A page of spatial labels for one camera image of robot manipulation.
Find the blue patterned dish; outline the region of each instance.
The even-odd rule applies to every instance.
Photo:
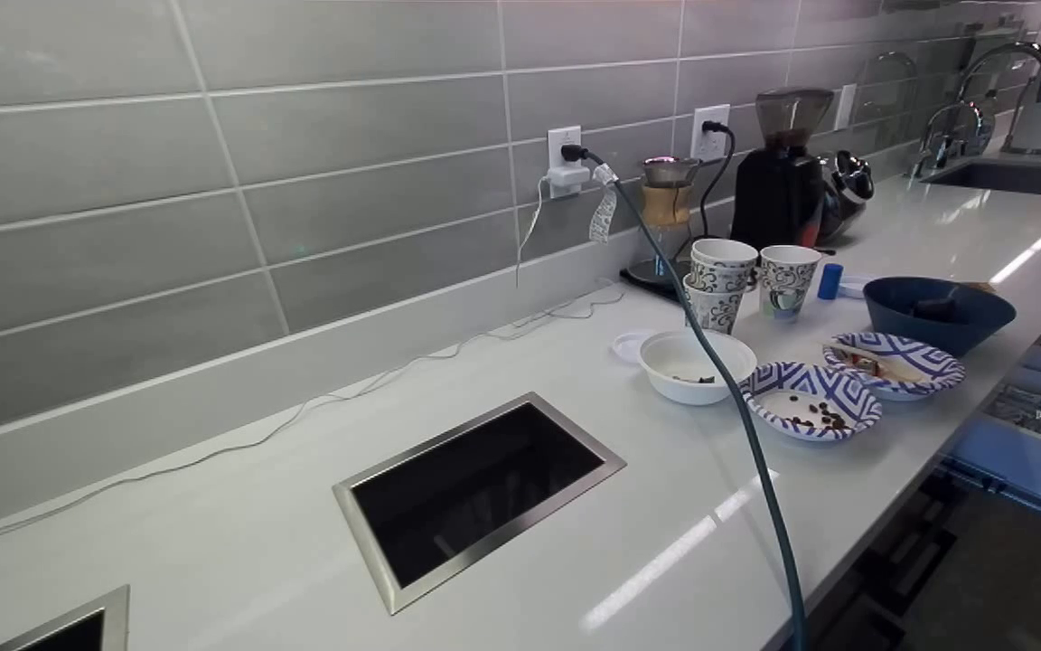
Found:
[[[826,362],[860,373],[881,403],[926,403],[961,379],[958,358],[921,340],[894,334],[843,334],[838,344],[868,351],[870,358],[826,348]]]
[[[800,441],[845,441],[881,420],[881,403],[857,373],[776,362],[740,385],[750,409]]]

